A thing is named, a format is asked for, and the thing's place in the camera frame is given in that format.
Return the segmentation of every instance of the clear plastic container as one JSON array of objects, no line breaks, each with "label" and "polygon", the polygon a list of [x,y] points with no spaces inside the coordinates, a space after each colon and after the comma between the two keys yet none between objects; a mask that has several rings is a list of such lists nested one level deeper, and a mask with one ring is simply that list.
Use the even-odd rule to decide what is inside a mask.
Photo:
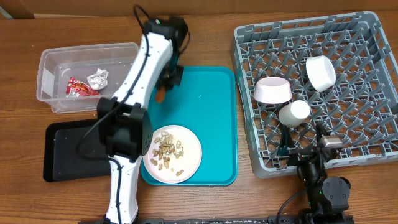
[{"label": "clear plastic container", "polygon": [[[38,100],[51,105],[54,113],[95,110],[101,97],[112,97],[130,71],[138,53],[135,43],[98,44],[47,49],[42,53],[37,74]],[[87,82],[97,69],[109,72],[108,85],[98,96],[67,98],[71,77]]]}]

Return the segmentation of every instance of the white plate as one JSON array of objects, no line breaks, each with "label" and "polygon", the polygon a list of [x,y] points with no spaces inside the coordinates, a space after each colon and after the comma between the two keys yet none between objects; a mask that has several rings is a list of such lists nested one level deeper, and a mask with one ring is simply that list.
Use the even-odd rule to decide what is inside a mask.
[{"label": "white plate", "polygon": [[[152,151],[159,148],[160,143],[155,143],[155,139],[156,137],[162,137],[162,131],[167,131],[173,135],[174,139],[181,141],[181,146],[184,147],[184,156],[178,159],[172,157],[169,168],[166,169],[163,166],[163,169],[159,171],[158,156],[154,157]],[[158,162],[157,166],[150,162],[152,158]],[[144,156],[144,165],[148,173],[156,180],[166,184],[177,184],[189,179],[198,170],[200,162],[201,145],[199,139],[189,129],[178,125],[169,125],[156,130],[148,153]],[[176,173],[180,170],[184,170],[184,172],[177,176]]]}]

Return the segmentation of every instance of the gray dish rack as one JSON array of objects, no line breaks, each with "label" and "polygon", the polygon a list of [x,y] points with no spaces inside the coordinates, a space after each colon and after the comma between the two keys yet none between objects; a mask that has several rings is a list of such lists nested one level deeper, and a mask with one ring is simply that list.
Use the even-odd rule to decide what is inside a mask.
[{"label": "gray dish rack", "polygon": [[[315,91],[305,71],[307,58],[326,55],[336,84]],[[297,149],[316,143],[315,123],[343,141],[343,150],[326,168],[398,161],[397,64],[377,15],[357,12],[239,26],[231,46],[240,90],[245,132],[254,174],[259,178],[295,174],[278,157],[283,105],[253,98],[263,77],[286,78],[292,100],[304,100],[311,114],[290,133]]]}]

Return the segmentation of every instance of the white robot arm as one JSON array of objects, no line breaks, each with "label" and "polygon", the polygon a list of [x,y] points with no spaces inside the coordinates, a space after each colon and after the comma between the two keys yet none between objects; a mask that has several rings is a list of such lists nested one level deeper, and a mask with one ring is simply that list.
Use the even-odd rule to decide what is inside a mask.
[{"label": "white robot arm", "polygon": [[[159,78],[160,72],[166,63],[171,59],[173,47],[171,40],[166,40],[163,35],[149,33],[147,35],[149,42],[149,55],[147,63],[142,71],[142,75],[133,89],[133,94],[127,99],[125,104],[135,105],[139,103],[141,108],[147,109],[150,94]],[[139,49],[136,60],[134,61],[129,74],[122,86],[113,95],[121,101],[133,81],[136,79],[138,71],[144,61],[146,49],[146,40],[144,36],[141,38],[141,47]],[[142,156],[139,156],[135,162],[130,162],[129,158],[115,155],[113,157],[119,161],[122,168],[121,188],[122,196],[119,198],[121,220],[122,223],[132,223],[138,214],[137,206],[137,180],[139,175],[139,166]],[[109,203],[106,218],[112,223],[119,223],[118,213],[116,209],[116,189],[118,187],[118,167],[115,163],[111,164],[111,201]]]},{"label": "white robot arm", "polygon": [[187,32],[188,27],[181,18],[171,17],[167,21],[148,20],[144,26],[138,55],[123,84],[113,95],[112,100],[102,98],[98,103],[97,112],[100,119],[126,97],[147,57],[131,95],[114,117],[99,125],[99,135],[101,142],[106,146],[106,152],[122,167],[119,222],[116,201],[120,173],[117,164],[110,162],[111,198],[106,213],[107,222],[134,223],[137,218],[136,193],[139,166],[142,157],[148,152],[153,133],[147,114],[149,98],[155,86],[171,89],[173,85],[180,84],[183,68],[177,65],[180,55],[178,50]]}]

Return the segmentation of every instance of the plastic bin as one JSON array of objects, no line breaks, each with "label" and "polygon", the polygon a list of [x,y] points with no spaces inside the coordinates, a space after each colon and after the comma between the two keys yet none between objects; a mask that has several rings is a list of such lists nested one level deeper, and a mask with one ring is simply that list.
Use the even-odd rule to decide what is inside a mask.
[{"label": "plastic bin", "polygon": [[[231,54],[244,109],[245,132],[254,174],[259,178],[296,174],[277,156],[283,105],[253,98],[262,77],[290,82],[293,100],[304,100],[310,116],[290,134],[296,149],[316,144],[315,123],[343,141],[326,168],[398,161],[397,63],[377,15],[357,12],[239,26]],[[326,55],[336,83],[315,91],[305,71],[307,58]]]},{"label": "plastic bin", "polygon": [[[130,71],[138,53],[135,43],[98,44],[47,49],[37,74],[37,99],[51,105],[54,113],[95,110],[101,97],[112,97]],[[98,96],[66,97],[71,77],[87,82],[97,69],[109,72],[108,85]]]}]

